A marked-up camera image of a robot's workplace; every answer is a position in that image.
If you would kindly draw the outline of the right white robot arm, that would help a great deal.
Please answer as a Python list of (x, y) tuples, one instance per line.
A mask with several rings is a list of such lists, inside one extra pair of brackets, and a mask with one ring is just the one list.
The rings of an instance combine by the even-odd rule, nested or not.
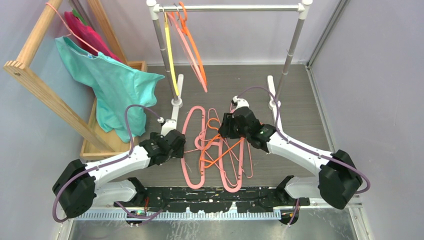
[(285, 136), (275, 126), (261, 123), (246, 106), (224, 113), (218, 132), (223, 138), (244, 138), (252, 147), (286, 158), (313, 174), (290, 175), (277, 186), (277, 198), (283, 205), (291, 205), (300, 198), (320, 198), (342, 210), (363, 184), (347, 152), (319, 150)]

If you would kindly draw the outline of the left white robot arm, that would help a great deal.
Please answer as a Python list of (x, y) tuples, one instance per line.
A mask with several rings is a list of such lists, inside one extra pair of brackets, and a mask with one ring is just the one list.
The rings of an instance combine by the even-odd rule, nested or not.
[(182, 158), (186, 137), (173, 129), (166, 135), (152, 132), (132, 150), (97, 162), (71, 161), (52, 187), (55, 194), (53, 218), (58, 218), (61, 206), (65, 219), (81, 216), (92, 206), (114, 205), (116, 207), (140, 207), (145, 204), (147, 191), (139, 180), (130, 177), (116, 182), (115, 179), (136, 170), (161, 165), (170, 159)]

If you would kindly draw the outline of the pink metal-hook hanger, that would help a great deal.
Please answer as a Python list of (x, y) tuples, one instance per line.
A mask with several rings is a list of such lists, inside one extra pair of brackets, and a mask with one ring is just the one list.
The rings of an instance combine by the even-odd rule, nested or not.
[(173, 27), (180, 45), (186, 55), (186, 58), (196, 76), (199, 83), (201, 84), (204, 92), (208, 92), (208, 82), (206, 77), (206, 72), (200, 56), (199, 50), (196, 46), (189, 28), (187, 27), (187, 10), (183, 2), (179, 2), (178, 6), (181, 7), (182, 13), (164, 13), (164, 31), (165, 31), (165, 44), (167, 48), (168, 63), (170, 68), (170, 75), (172, 80), (172, 85), (174, 87), (174, 93), (177, 96), (180, 96), (180, 91), (178, 90), (177, 76), (175, 72), (175, 65), (172, 52), (172, 40), (170, 34), (170, 26)]

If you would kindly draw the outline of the orange plastic hanger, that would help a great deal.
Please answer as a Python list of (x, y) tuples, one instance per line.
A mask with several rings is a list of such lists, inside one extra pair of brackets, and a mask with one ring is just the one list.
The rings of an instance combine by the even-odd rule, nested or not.
[(188, 14), (187, 9), (182, 1), (175, 5), (176, 12), (169, 13), (168, 17), (171, 20), (176, 33), (179, 37), (181, 47), (186, 55), (188, 63), (191, 66), (197, 80), (199, 81), (203, 91), (208, 92), (208, 81), (200, 52), (196, 42), (187, 26)]

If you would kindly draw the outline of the yellow hanger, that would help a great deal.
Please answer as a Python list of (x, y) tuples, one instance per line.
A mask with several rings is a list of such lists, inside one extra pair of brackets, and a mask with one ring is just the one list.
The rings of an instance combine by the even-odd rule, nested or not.
[(173, 87), (174, 87), (174, 92), (175, 92), (176, 96), (179, 97), (180, 91), (178, 89), (178, 82), (177, 82), (177, 77), (176, 77), (175, 67), (174, 67), (169, 18), (168, 18), (168, 14), (166, 12), (164, 12), (163, 15), (164, 15), (165, 42), (166, 42), (166, 47), (167, 47), (168, 62), (169, 62), (169, 67), (170, 67), (170, 75), (171, 75), (171, 80), (172, 80), (172, 84), (173, 84)]

